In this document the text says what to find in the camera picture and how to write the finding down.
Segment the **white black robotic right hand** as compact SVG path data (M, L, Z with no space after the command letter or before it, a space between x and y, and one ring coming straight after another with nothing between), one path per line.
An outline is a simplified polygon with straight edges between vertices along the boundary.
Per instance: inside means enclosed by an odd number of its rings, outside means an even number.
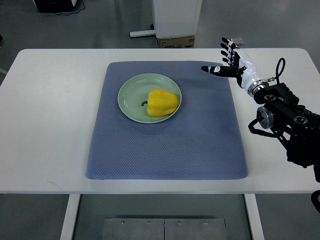
M260 82L264 81L264 78L258 74L255 64L250 57L239 48L231 39L223 37L222 43L222 61L226 66L202 66L201 70L218 76L226 78L235 78L237 84L245 89L248 93L251 89Z

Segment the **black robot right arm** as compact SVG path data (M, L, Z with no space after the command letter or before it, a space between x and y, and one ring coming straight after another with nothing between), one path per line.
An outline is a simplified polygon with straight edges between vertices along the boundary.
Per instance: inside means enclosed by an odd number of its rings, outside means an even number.
M320 180L320 116L299 104L299 98L279 81L286 61L280 58L276 84L259 89L254 101L260 105L256 118L248 125L252 134L277 138L286 149L287 161L303 168L313 167Z

